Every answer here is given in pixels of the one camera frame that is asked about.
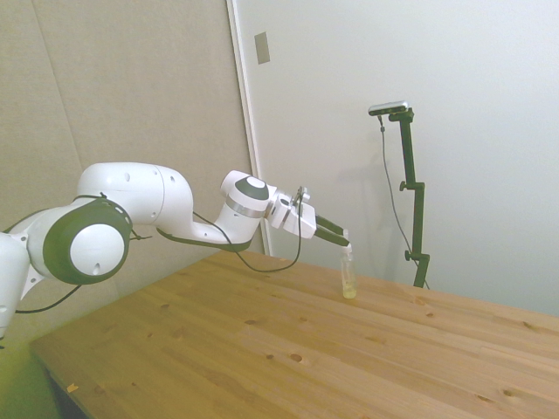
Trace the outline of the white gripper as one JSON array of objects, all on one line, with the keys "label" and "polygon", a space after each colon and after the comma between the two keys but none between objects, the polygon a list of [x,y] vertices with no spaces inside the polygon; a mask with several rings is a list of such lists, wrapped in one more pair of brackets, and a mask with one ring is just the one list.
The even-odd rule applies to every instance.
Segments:
[{"label": "white gripper", "polygon": [[344,237],[347,235],[347,232],[340,225],[323,216],[317,216],[317,225],[318,227],[316,228],[314,207],[308,203],[303,203],[301,210],[296,205],[290,208],[286,213],[282,228],[304,239],[316,236],[341,247],[349,245],[349,240]]}]

